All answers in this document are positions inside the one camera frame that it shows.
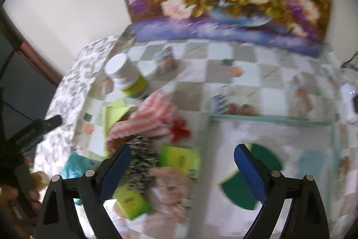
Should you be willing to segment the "person's hand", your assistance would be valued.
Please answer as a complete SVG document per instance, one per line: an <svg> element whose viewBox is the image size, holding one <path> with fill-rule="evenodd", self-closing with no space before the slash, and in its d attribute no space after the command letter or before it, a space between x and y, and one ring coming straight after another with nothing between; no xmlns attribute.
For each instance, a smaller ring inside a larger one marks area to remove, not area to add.
<svg viewBox="0 0 358 239"><path fill-rule="evenodd" d="M19 166L19 162L23 162L26 165L29 181L26 186L28 187L28 194L24 195L22 188L18 184L18 180L15 175L15 169ZM29 158L21 158L18 160L14 157L1 157L1 211L8 217L16 216L13 211L12 203L21 195L21 198L25 198L28 205L34 213L41 209L41 202L39 201L41 186L43 186L43 178L40 172L29 172L28 164Z"/></svg>

